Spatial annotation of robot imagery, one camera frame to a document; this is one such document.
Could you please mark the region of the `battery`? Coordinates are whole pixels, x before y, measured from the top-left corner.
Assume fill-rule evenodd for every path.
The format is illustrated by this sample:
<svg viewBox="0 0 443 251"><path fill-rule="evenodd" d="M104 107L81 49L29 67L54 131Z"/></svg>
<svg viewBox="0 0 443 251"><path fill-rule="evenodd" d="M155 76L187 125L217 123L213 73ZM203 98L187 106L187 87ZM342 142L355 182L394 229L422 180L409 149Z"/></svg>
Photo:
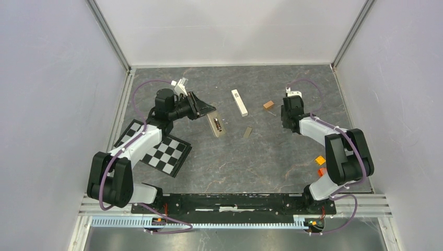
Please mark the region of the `battery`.
<svg viewBox="0 0 443 251"><path fill-rule="evenodd" d="M217 118L214 118L214 123L215 123L216 129L218 131L222 131L221 124L219 123L219 120Z"/></svg>

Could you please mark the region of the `white remote with buttons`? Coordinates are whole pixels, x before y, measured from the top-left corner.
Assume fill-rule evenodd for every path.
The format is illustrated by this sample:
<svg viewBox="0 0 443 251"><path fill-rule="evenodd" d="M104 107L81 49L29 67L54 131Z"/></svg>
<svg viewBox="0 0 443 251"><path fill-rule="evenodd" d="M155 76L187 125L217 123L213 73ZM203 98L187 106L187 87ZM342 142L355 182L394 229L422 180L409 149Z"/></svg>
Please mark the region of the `white remote with buttons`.
<svg viewBox="0 0 443 251"><path fill-rule="evenodd" d="M217 111L208 113L206 117L214 137L219 138L226 134L223 120Z"/></svg>

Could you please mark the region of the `white black remote control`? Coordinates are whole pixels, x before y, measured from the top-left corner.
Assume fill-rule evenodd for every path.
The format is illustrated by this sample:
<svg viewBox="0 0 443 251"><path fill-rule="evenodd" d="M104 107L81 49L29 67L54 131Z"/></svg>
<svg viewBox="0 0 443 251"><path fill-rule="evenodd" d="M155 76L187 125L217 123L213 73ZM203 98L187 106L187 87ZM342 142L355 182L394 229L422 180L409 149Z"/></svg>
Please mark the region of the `white black remote control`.
<svg viewBox="0 0 443 251"><path fill-rule="evenodd" d="M243 103L243 100L242 100L238 90L237 89L231 90L231 94L232 94L232 97L233 97L233 99L234 99L234 101L235 101L235 103L236 103L236 105L237 105L237 107L239 109L240 114L243 117L247 116L248 115L248 111L247 111L247 109L246 109L246 107L245 107L245 105Z"/></svg>

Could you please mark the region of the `beige remote battery cover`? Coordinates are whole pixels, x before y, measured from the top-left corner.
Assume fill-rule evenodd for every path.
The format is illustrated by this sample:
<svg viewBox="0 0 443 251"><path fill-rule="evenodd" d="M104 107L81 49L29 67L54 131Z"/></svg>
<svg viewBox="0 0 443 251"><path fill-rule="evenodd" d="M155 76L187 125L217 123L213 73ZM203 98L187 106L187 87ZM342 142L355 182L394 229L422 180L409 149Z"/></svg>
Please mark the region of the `beige remote battery cover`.
<svg viewBox="0 0 443 251"><path fill-rule="evenodd" d="M252 127L247 127L244 134L243 134L243 138L247 139L252 133Z"/></svg>

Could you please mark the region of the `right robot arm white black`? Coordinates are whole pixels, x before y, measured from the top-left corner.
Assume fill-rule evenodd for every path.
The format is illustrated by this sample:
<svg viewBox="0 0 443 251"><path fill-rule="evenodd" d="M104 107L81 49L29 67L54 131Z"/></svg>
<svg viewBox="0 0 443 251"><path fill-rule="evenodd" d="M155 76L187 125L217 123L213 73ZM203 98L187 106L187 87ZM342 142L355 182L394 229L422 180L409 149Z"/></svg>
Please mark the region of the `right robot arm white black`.
<svg viewBox="0 0 443 251"><path fill-rule="evenodd" d="M298 95L284 97L281 106L282 126L291 132L311 138L325 148L326 172L308 185L302 198L302 208L316 213L323 200L352 185L360 184L374 171L365 135L361 129L343 129L304 111L304 102Z"/></svg>

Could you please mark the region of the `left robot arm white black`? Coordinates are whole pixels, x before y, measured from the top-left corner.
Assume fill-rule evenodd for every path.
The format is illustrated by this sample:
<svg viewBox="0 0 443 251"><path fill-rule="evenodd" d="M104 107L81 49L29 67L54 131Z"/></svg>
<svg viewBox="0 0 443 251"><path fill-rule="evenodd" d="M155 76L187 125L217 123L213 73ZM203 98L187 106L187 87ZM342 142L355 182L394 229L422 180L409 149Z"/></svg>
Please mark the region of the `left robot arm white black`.
<svg viewBox="0 0 443 251"><path fill-rule="evenodd" d="M123 145L93 156L87 196L98 200L103 211L144 203L151 213L160 212L164 207L163 197L157 195L154 186L135 184L132 169L169 135L175 120L184 117L195 120L214 111L214 106L200 100L193 92L177 95L171 89L160 89L143 126Z"/></svg>

